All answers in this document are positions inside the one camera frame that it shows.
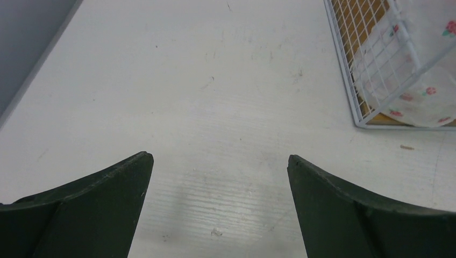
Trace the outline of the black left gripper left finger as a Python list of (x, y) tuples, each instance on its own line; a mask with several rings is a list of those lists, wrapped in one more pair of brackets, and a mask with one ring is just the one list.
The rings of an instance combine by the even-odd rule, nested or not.
[(1, 205), (1, 257), (127, 257), (153, 169), (139, 152)]

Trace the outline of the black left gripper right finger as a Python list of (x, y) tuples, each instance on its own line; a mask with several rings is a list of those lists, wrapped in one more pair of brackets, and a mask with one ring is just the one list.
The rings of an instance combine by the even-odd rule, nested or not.
[(455, 213), (394, 200), (298, 155), (287, 173), (308, 257), (455, 257)]

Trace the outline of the white roll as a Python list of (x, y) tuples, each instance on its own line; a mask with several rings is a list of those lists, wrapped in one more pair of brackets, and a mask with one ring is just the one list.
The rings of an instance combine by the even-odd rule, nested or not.
[(356, 51), (353, 84), (369, 107), (416, 127), (455, 120), (455, 1), (386, 1)]

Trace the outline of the white wire wooden shelf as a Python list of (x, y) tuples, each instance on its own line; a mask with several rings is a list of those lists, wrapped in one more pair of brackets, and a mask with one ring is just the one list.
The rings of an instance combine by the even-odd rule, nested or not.
[(336, 47), (340, 70), (354, 123), (359, 128), (376, 130), (453, 131), (455, 120), (441, 127), (416, 127), (400, 123), (369, 107), (353, 84), (351, 63), (361, 43), (371, 31), (375, 18), (381, 18), (386, 1), (326, 1), (325, 8)]

